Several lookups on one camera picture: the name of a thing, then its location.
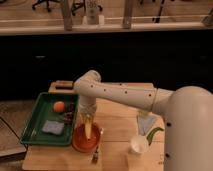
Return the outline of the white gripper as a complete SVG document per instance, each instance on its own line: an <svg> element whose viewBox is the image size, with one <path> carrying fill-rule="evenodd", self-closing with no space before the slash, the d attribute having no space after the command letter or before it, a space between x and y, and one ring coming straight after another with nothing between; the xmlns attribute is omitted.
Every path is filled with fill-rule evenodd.
<svg viewBox="0 0 213 171"><path fill-rule="evenodd" d="M81 115L84 124L92 124L95 113L97 110L97 105L78 105L78 112Z"/></svg>

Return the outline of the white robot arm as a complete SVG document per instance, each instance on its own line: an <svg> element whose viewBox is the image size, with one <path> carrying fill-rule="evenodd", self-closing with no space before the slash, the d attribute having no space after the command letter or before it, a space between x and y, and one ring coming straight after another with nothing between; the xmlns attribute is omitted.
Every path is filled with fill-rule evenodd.
<svg viewBox="0 0 213 171"><path fill-rule="evenodd" d="M103 83L90 70L74 82L78 111L92 114L107 99L165 120L164 171L213 171L213 93L197 86L175 91Z"/></svg>

